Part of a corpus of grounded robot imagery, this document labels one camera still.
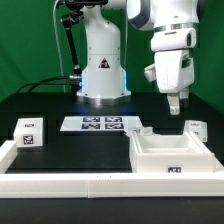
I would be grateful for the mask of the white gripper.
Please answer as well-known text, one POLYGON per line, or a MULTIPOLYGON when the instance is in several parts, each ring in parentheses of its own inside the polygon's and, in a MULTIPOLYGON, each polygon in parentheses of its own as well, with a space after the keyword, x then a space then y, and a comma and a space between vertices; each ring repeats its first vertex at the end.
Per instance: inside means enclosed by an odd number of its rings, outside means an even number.
POLYGON ((189 90, 184 89, 194 82, 194 62, 188 50, 157 52, 154 56, 156 79, 159 91, 168 94, 171 115, 180 114, 181 100, 189 99, 189 90))

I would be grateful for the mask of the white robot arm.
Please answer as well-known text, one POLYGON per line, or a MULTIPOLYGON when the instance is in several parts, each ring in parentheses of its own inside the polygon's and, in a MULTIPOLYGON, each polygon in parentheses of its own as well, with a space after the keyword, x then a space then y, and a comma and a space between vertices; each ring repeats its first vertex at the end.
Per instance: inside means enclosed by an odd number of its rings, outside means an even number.
MULTIPOLYGON (((153 31, 154 63, 145 68, 148 81, 156 81, 167 95, 170 113, 180 113, 180 101, 194 82, 191 50, 198 45, 197 28, 205 0, 109 0, 112 9, 124 9, 137 30, 153 31)), ((94 104, 111 104, 130 95, 126 72, 120 64, 120 30, 105 20, 99 6, 84 8, 87 66, 78 96, 94 104)))

